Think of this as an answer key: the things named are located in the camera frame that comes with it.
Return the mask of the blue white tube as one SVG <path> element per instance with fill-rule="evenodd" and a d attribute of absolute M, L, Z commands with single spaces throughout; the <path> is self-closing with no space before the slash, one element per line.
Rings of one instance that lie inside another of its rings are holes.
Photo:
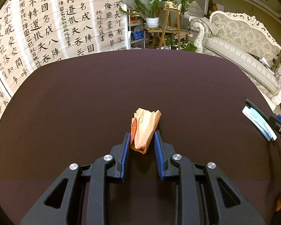
<path fill-rule="evenodd" d="M 277 135 L 273 129 L 255 109 L 245 106 L 242 109 L 242 113 L 258 128 L 268 141 L 277 140 Z"/>

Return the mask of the black tube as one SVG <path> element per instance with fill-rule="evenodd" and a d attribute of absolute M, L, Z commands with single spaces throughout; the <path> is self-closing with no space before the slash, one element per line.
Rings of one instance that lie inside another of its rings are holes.
<path fill-rule="evenodd" d="M 245 102 L 252 107 L 253 109 L 255 109 L 259 115 L 266 121 L 268 122 L 269 117 L 256 105 L 254 104 L 250 99 L 246 98 Z"/>

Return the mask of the small orange paper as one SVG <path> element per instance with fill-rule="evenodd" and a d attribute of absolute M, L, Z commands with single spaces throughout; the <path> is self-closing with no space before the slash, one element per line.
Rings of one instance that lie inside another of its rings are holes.
<path fill-rule="evenodd" d="M 161 112 L 138 108 L 131 120 L 130 147 L 145 154 L 159 123 Z"/>

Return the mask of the dark brown tablecloth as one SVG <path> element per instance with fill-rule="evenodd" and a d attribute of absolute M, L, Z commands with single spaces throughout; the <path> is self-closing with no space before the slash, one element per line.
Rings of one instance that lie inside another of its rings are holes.
<path fill-rule="evenodd" d="M 143 108 L 161 112 L 163 141 L 194 163 L 214 162 L 267 224 L 281 224 L 281 140 L 268 142 L 242 113 L 246 99 L 272 115 L 236 65 L 188 51 L 114 51 L 40 67 L 0 120 L 3 223 L 19 224 L 71 163 L 120 144 Z"/>

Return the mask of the ornate white grey sofa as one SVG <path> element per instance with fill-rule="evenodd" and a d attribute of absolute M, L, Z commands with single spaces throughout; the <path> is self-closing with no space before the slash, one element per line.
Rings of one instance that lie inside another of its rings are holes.
<path fill-rule="evenodd" d="M 229 60 L 254 83 L 272 110 L 281 104 L 281 46 L 254 16 L 215 11 L 193 17 L 196 51 Z"/>

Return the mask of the wooden plant stand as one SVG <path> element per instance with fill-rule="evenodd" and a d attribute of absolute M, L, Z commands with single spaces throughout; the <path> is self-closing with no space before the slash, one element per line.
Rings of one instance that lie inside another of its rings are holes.
<path fill-rule="evenodd" d="M 153 41 L 152 41 L 151 48 L 152 49 L 155 48 L 157 35 L 160 34 L 161 37 L 159 39 L 158 48 L 161 49 L 163 47 L 163 44 L 164 44 L 165 34 L 168 33 L 168 34 L 176 34 L 177 35 L 177 37 L 178 37 L 178 50 L 180 50 L 181 49 L 181 35 L 185 35 L 185 36 L 189 35 L 188 30 L 181 29 L 181 26 L 180 26 L 180 13 L 181 13 L 181 11 L 179 9 L 167 8 L 167 7 L 164 7 L 163 11 L 165 12 L 165 18 L 164 18 L 164 22 L 163 22 L 162 27 L 159 27 L 159 21 L 157 21 L 157 18 L 151 19 L 152 22 L 155 20 L 155 24 L 149 25 L 149 23 L 147 22 L 147 26 L 144 27 L 144 29 L 147 31 L 147 33 L 153 34 Z M 174 27 L 172 29 L 170 29 L 170 26 L 171 26 L 170 14 L 171 13 L 176 14 L 176 27 Z"/>

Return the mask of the tall green plant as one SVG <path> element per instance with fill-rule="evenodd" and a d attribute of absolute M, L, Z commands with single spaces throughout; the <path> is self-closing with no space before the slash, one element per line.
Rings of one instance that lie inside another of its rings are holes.
<path fill-rule="evenodd" d="M 179 10 L 180 10 L 180 29 L 187 31 L 188 30 L 188 23 L 189 23 L 189 18 L 186 17 L 185 13 L 188 10 L 190 4 L 194 0 L 181 0 L 181 3 L 179 5 Z"/>

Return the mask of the potted plant white pot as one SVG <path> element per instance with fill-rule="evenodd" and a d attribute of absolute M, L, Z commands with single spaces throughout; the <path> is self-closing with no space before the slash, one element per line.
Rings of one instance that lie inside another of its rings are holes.
<path fill-rule="evenodd" d="M 172 0 L 147 0 L 144 3 L 141 0 L 134 0 L 136 5 L 134 11 L 143 17 L 148 29 L 157 29 L 159 27 L 159 5 L 168 1 Z"/>

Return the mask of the calligraphy screen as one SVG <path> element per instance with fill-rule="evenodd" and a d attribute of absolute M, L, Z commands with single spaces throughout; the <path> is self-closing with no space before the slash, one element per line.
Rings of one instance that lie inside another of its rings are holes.
<path fill-rule="evenodd" d="M 7 0 L 0 9 L 0 118 L 39 67 L 125 49 L 121 0 Z"/>

